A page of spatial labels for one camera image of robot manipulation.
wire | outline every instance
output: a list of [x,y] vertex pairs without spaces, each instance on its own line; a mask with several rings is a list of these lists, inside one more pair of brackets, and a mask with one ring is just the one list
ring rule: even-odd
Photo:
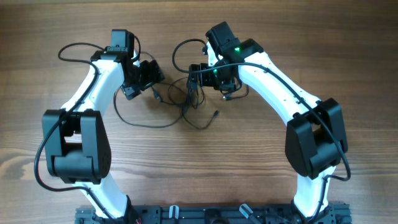
[[141,43],[139,42],[139,39],[136,35],[134,36],[134,38],[137,40],[138,43],[138,53],[134,58],[131,59],[133,63],[139,60],[139,57],[141,55]]
[[118,95],[118,92],[119,92],[119,89],[116,90],[116,92],[114,92],[114,95],[113,95],[113,108],[114,108],[114,111],[116,112],[117,116],[120,118],[120,120],[123,121],[124,123],[128,124],[128,125],[136,126],[136,127],[142,127],[142,128],[167,128],[167,127],[170,127],[170,126],[174,125],[175,123],[177,123],[177,122],[182,118],[182,115],[180,115],[176,120],[174,120],[174,121],[171,122],[170,124],[160,125],[160,126],[151,126],[151,125],[133,124],[133,123],[130,123],[130,122],[126,121],[126,120],[120,115],[120,113],[119,113],[119,111],[118,111],[118,107],[116,106],[116,96]]
[[151,55],[150,53],[148,53],[148,52],[142,51],[141,54],[146,54],[146,55],[148,55],[150,57],[150,59],[156,60],[155,57],[153,55]]
[[[201,40],[201,39],[188,39],[188,40],[184,40],[183,42],[181,42],[180,44],[178,44],[178,45],[175,47],[175,49],[174,49],[174,51],[173,51],[173,55],[172,55],[172,62],[173,62],[174,67],[177,68],[177,70],[179,70],[179,68],[177,67],[177,64],[175,63],[175,54],[177,53],[177,50],[178,50],[182,45],[184,45],[184,44],[186,44],[186,43],[189,43],[189,42],[201,42],[201,43],[205,46],[205,49],[207,49],[206,42],[203,41],[203,40]],[[191,78],[190,78],[190,75],[191,75],[192,73],[188,71],[188,74],[189,74],[189,75],[188,75],[188,81],[187,81],[187,87],[188,87],[187,100],[188,100],[188,105],[192,105],[192,108],[193,108],[193,109],[197,109],[198,106],[199,106],[200,104],[202,104],[203,101],[205,100],[205,94],[204,94],[204,91],[203,91],[202,86],[199,85],[200,90],[201,90],[202,95],[203,95],[203,99],[202,99],[202,101],[199,103],[199,102],[198,102],[198,101],[199,101],[198,90],[197,90],[197,89],[196,89],[196,90],[191,89],[192,86],[191,86]],[[197,93],[197,102],[196,102],[196,106],[194,105],[194,102],[191,101],[191,98],[192,98],[192,91],[195,91],[195,92]],[[210,124],[213,122],[213,120],[215,119],[215,117],[218,116],[218,114],[220,113],[218,110],[216,110],[216,111],[214,112],[213,116],[212,116],[212,117],[210,118],[210,120],[207,122],[207,124],[204,125],[203,127],[199,127],[199,126],[195,125],[193,122],[191,122],[191,121],[188,120],[188,118],[185,116],[186,113],[187,113],[187,111],[188,111],[188,108],[186,108],[185,110],[184,110],[184,108],[181,109],[182,117],[184,118],[184,120],[185,120],[188,124],[190,124],[191,126],[193,126],[194,128],[196,128],[196,129],[198,129],[198,130],[204,130],[204,129],[208,128],[208,127],[210,126]]]
[[70,58],[63,58],[61,57],[61,53],[71,47],[71,46],[75,46],[75,45],[89,45],[92,47],[96,47],[99,48],[101,50],[104,50],[103,48],[94,45],[94,44],[89,44],[89,43],[83,43],[83,42],[79,42],[79,43],[74,43],[74,44],[68,44],[66,46],[64,46],[59,52],[58,52],[58,58],[60,60],[66,61],[66,62],[80,62],[80,63],[86,63],[88,65],[91,65],[95,72],[94,72],[94,77],[93,80],[91,81],[91,83],[88,85],[87,89],[84,91],[84,93],[81,95],[81,97],[76,101],[75,105],[73,105],[52,127],[51,129],[48,131],[48,133],[44,136],[43,141],[40,143],[40,146],[37,150],[36,156],[35,156],[35,161],[34,161],[34,174],[35,174],[35,178],[36,181],[39,183],[40,186],[42,186],[44,189],[47,189],[49,191],[53,191],[53,192],[64,192],[64,191],[69,191],[69,190],[84,190],[85,192],[87,192],[87,194],[93,199],[93,201],[95,202],[95,204],[97,204],[97,206],[99,207],[99,209],[101,209],[101,211],[113,222],[116,224],[116,222],[114,221],[114,219],[112,218],[112,216],[108,213],[108,211],[106,211],[106,209],[102,206],[102,204],[100,203],[100,201],[95,197],[94,193],[88,188],[88,187],[82,187],[82,186],[78,186],[78,187],[65,187],[65,188],[60,188],[60,189],[56,189],[53,187],[50,187],[48,185],[46,185],[43,180],[40,178],[39,175],[39,160],[40,160],[40,155],[43,151],[43,148],[45,146],[45,144],[47,143],[47,141],[49,140],[50,136],[52,135],[52,133],[61,125],[62,121],[65,121],[72,113],[73,110],[75,110],[77,107],[79,107],[79,105],[83,102],[83,100],[85,99],[85,97],[87,96],[87,94],[90,92],[90,90],[92,89],[92,87],[94,86],[95,82],[98,79],[98,75],[100,74],[100,71],[98,70],[98,67],[96,65],[94,65],[93,63],[86,61],[86,60],[78,60],[78,59],[70,59]]
[[270,73],[273,77],[275,77],[278,81],[280,81],[281,84],[283,84],[299,100],[299,102],[302,103],[308,109],[308,111],[313,115],[313,117],[321,124],[323,129],[326,131],[327,135],[329,135],[329,137],[331,137],[331,139],[333,141],[333,144],[336,146],[336,148],[338,150],[338,153],[339,153],[341,159],[343,160],[347,176],[346,177],[339,177],[337,175],[326,175],[323,178],[323,186],[324,187],[322,189],[321,200],[318,203],[318,206],[317,206],[317,209],[315,210],[314,215],[308,220],[308,222],[314,222],[316,220],[318,214],[319,214],[319,211],[320,211],[321,207],[322,207],[323,198],[325,198],[327,180],[329,178],[331,178],[331,179],[336,179],[336,180],[340,180],[340,181],[348,181],[351,178],[351,169],[349,168],[349,164],[348,164],[347,158],[346,158],[346,156],[345,156],[345,154],[344,154],[344,152],[343,152],[343,150],[341,148],[341,144],[334,137],[333,133],[330,131],[329,127],[321,119],[321,117],[319,117],[319,115],[316,112],[314,112],[314,110],[311,108],[311,106],[308,105],[308,103],[285,80],[283,80],[280,76],[278,76],[276,73],[274,73],[269,68],[266,68],[266,67],[264,67],[262,65],[258,65],[258,64],[255,64],[255,63],[250,63],[250,62],[231,63],[231,64],[220,65],[220,66],[217,66],[217,67],[207,68],[207,69],[203,69],[203,70],[199,70],[199,71],[188,71],[188,70],[182,70],[181,68],[179,68],[177,66],[177,64],[175,63],[175,59],[174,59],[175,53],[176,53],[177,49],[179,47],[181,47],[183,44],[185,44],[187,42],[191,42],[193,40],[194,39],[191,39],[190,41],[186,40],[186,41],[182,42],[181,44],[178,44],[177,47],[175,48],[174,52],[173,52],[172,62],[173,62],[174,67],[179,72],[183,72],[183,73],[187,73],[187,74],[191,75],[191,74],[196,74],[196,73],[210,72],[210,71],[213,71],[214,69],[234,67],[234,66],[238,66],[238,65],[247,65],[247,66],[260,68],[260,69],[262,69],[264,71],[264,73]]
[[[202,40],[200,40],[200,39],[190,39],[190,40],[186,40],[185,42],[194,42],[194,41],[199,41],[199,42],[205,44],[205,42],[202,41]],[[146,55],[148,55],[152,60],[155,60],[155,57],[154,57],[153,55],[151,55],[150,53],[145,52],[145,51],[142,51],[141,53],[142,53],[142,54],[146,54]],[[119,113],[119,111],[118,111],[117,104],[116,104],[116,95],[118,94],[118,91],[119,91],[119,90],[118,90],[117,92],[115,92],[115,94],[114,94],[114,96],[113,96],[113,107],[114,107],[114,110],[115,110],[117,116],[119,117],[119,119],[120,119],[122,122],[124,122],[124,123],[126,123],[126,124],[128,124],[128,125],[131,125],[131,126],[137,126],[137,127],[142,127],[142,128],[167,128],[167,127],[170,127],[170,126],[174,125],[174,124],[177,123],[180,119],[183,118],[189,125],[193,126],[193,127],[196,128],[196,129],[199,129],[199,130],[206,129],[206,128],[208,128],[208,127],[210,126],[210,124],[213,122],[213,120],[215,119],[215,117],[219,114],[219,111],[215,111],[215,113],[213,114],[213,116],[211,117],[211,119],[210,119],[210,120],[207,122],[207,124],[204,125],[203,127],[199,127],[199,126],[195,125],[193,122],[191,122],[185,115],[186,115],[186,113],[187,113],[187,111],[188,111],[188,109],[189,109],[190,106],[191,106],[193,109],[195,109],[195,110],[198,109],[198,106],[201,105],[201,104],[204,102],[204,100],[205,100],[205,92],[203,91],[202,86],[199,86],[200,91],[201,91],[201,95],[202,95],[202,99],[201,99],[201,101],[199,101],[200,97],[199,97],[199,91],[198,91],[198,90],[192,90],[191,88],[188,88],[188,91],[187,91],[187,92],[184,92],[181,88],[179,88],[179,87],[176,86],[177,82],[179,82],[179,81],[181,81],[181,80],[183,80],[183,79],[186,79],[186,78],[188,78],[188,77],[180,78],[180,79],[174,81],[173,83],[158,83],[158,84],[161,84],[161,85],[168,85],[168,86],[169,86],[169,88],[168,88],[168,90],[167,90],[167,98],[169,99],[169,101],[164,101],[163,98],[162,98],[162,96],[159,94],[159,92],[158,92],[153,86],[151,86],[152,91],[154,92],[155,98],[156,98],[157,100],[159,100],[160,103],[165,103],[165,104],[167,104],[167,105],[170,105],[170,106],[177,106],[177,107],[180,108],[180,116],[179,116],[175,121],[173,121],[173,122],[170,123],[170,124],[161,125],[161,126],[150,126],[150,125],[143,125],[143,124],[134,124],[134,123],[131,123],[131,122],[126,121],[126,120],[120,115],[120,113]],[[177,102],[172,98],[172,96],[171,96],[171,89],[172,89],[172,88],[176,88],[179,92],[181,92],[181,93],[183,93],[184,95],[186,95],[184,102],[177,103]],[[196,96],[197,96],[197,97],[196,97],[196,102],[194,102],[194,101],[192,100],[192,96],[193,96],[194,94],[196,94]]]
[[235,100],[235,99],[240,99],[240,98],[244,98],[247,97],[249,94],[249,85],[246,85],[246,93],[241,95],[241,96],[225,96],[225,100]]

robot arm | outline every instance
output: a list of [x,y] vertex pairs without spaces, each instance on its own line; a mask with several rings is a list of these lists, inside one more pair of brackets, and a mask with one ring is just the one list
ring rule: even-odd
[[[222,22],[206,33],[208,38],[208,64],[191,65],[191,71],[216,68],[230,63],[248,62],[268,68],[288,84],[300,97],[318,114],[339,140],[343,151],[347,151],[346,134],[341,108],[338,103],[329,99],[325,102],[313,96],[283,74],[270,60],[255,41],[249,39],[240,43]],[[259,67],[239,65],[238,69],[222,68],[213,72],[199,73],[193,80],[204,86],[212,86],[216,90],[233,91],[236,89],[234,79],[249,85],[256,90],[278,113],[285,125],[287,136],[285,153],[292,167],[297,171],[297,193],[294,205],[305,219],[311,218],[317,210],[322,197],[323,178],[332,175],[340,163],[338,149],[326,135],[323,127],[312,131],[312,125],[317,121],[298,98],[275,78],[271,72]],[[325,186],[320,212],[328,206],[326,195],[329,183]]]
[[[139,63],[134,51],[134,34],[126,30],[112,30],[111,46],[99,50],[91,57],[99,75],[83,102],[71,116],[57,128],[45,145],[47,169],[52,176],[60,177],[66,184],[86,187],[118,223],[135,223],[137,213],[130,199],[122,193],[109,174],[111,150],[102,121],[115,91],[122,89],[131,100],[141,91],[164,79],[155,60]],[[69,111],[88,89],[95,78],[90,67],[85,80],[60,110],[47,110],[43,115],[43,132],[46,135],[59,117]],[[66,142],[64,137],[81,134],[81,142]],[[93,220],[108,220],[93,198],[81,190],[95,207]]]

white arm segment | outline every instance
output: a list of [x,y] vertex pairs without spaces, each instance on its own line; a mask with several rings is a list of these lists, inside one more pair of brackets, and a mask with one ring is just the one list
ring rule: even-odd
[[[297,192],[296,195],[294,195],[294,204],[303,216],[311,217],[315,213],[322,192],[322,178],[326,175],[331,175],[335,169],[335,166],[329,167],[319,173],[319,176],[313,180],[309,177],[303,177],[299,174],[297,175]],[[323,205],[320,212],[329,204],[328,199],[326,198],[326,195],[328,195],[329,183],[330,181],[326,183],[325,197],[323,198]]]
[[[123,84],[124,74],[120,63],[113,62],[112,60],[98,60],[93,62],[98,69],[98,79],[84,99],[83,103],[75,109],[75,111],[84,112],[87,109],[93,109],[101,112],[101,116],[105,115],[109,103],[112,100],[113,93]],[[67,111],[75,105],[76,101],[81,97],[83,92],[87,89],[88,85],[94,78],[94,68],[90,66],[90,71],[87,77],[80,85],[74,96],[66,102],[62,108]]]
[[[210,66],[213,66],[217,62],[217,58],[215,57],[215,53],[209,43],[207,43],[207,47],[209,55],[208,63]],[[267,53],[254,53],[245,58],[244,61],[262,65],[263,67],[271,69],[287,84],[289,84],[289,86],[291,86],[302,98],[304,98],[312,108],[317,106],[317,101],[320,99],[307,93],[289,79],[272,63]],[[299,103],[298,99],[295,98],[280,81],[270,73],[265,73],[261,68],[249,65],[240,65],[239,78],[243,83],[256,90],[279,114],[285,124],[293,119],[293,114],[303,114],[308,111],[308,109],[303,104]]]
[[[98,60],[93,62],[99,69],[99,76],[89,94],[84,99],[83,103],[75,109],[75,111],[83,112],[87,109],[93,109],[101,112],[101,116],[105,115],[106,109],[113,98],[114,92],[123,84],[124,73],[120,63],[112,60]],[[139,61],[134,62],[134,65],[139,67]],[[67,111],[76,103],[79,97],[87,89],[88,85],[94,78],[94,68],[90,66],[90,71],[87,77],[80,85],[74,96],[65,103],[62,108]],[[102,204],[102,206],[109,212],[113,218],[122,217],[127,208],[127,196],[122,193],[114,181],[111,173],[105,178],[101,179],[100,184],[93,184],[91,182],[75,182],[73,186],[84,186],[91,189],[95,197]],[[82,190],[83,194],[95,207],[96,215],[102,218],[108,218],[101,209],[95,204],[93,199]]]
[[[93,184],[91,182],[75,182],[73,186],[88,187],[94,193],[95,197],[101,202],[102,206],[108,211],[112,218],[119,218],[124,215],[127,207],[127,196],[122,193],[114,181],[111,173],[105,178],[101,179],[100,184]],[[107,216],[101,211],[101,209],[95,204],[93,199],[82,190],[87,199],[95,207],[95,213],[97,216],[107,218]]]
[[[208,63],[210,66],[213,66],[216,64],[217,58],[215,57],[215,53],[209,43],[207,43],[207,47]],[[320,99],[304,91],[283,74],[283,72],[281,72],[272,63],[267,53],[254,53],[246,57],[244,61],[262,65],[263,67],[271,69],[275,74],[289,84],[289,86],[291,86],[302,98],[304,98],[312,108],[317,106],[317,101]],[[303,104],[299,103],[298,99],[294,97],[292,92],[290,92],[280,81],[270,73],[265,73],[264,70],[260,68],[249,65],[240,65],[239,78],[243,83],[256,90],[279,114],[285,124],[293,119],[293,114],[304,114],[308,111],[308,109]],[[328,174],[332,174],[335,169],[336,167],[329,167],[319,173],[319,176],[313,180],[309,177],[302,177],[297,174],[297,193],[294,197],[294,204],[303,216],[311,217],[315,213],[321,196],[323,183],[322,178]],[[329,182],[326,185],[325,195],[328,193],[328,188]],[[328,200],[325,196],[320,211],[325,209],[327,206]]]

black metal base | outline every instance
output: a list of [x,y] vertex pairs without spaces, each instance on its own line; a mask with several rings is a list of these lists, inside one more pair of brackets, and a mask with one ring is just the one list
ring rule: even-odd
[[[294,212],[291,204],[274,204],[250,207],[254,217],[262,224],[305,223]],[[253,224],[239,211],[239,207],[180,207],[178,219],[169,218],[170,207],[134,206],[142,224]],[[93,219],[94,208],[76,209],[75,224],[99,224]],[[352,223],[349,205],[329,203],[319,214],[317,224]]]

wood grain surface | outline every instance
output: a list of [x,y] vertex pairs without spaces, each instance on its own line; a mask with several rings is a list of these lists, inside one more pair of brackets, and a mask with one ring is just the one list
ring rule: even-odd
[[[48,192],[36,183],[34,155],[41,117],[77,90],[88,66],[59,61],[72,42],[109,45],[111,29],[127,29],[158,60],[168,81],[184,77],[172,66],[174,47],[228,21],[235,36],[253,38],[293,81],[343,108],[347,183],[332,180],[328,199],[344,201],[354,223],[398,220],[398,4],[396,1],[154,1],[0,6],[0,223],[73,223],[88,205],[80,192]],[[199,44],[177,55],[187,68],[205,62]],[[66,57],[89,58],[75,47]],[[164,86],[156,86],[161,94]],[[222,101],[206,88],[205,105],[165,129],[126,126],[112,107],[104,123],[112,147],[111,173],[134,205],[289,203],[296,173],[284,154],[285,126],[255,92]],[[160,105],[147,90],[119,110],[127,120],[167,124],[178,108]],[[49,185],[63,183],[40,173]],[[344,175],[342,165],[337,174]]]

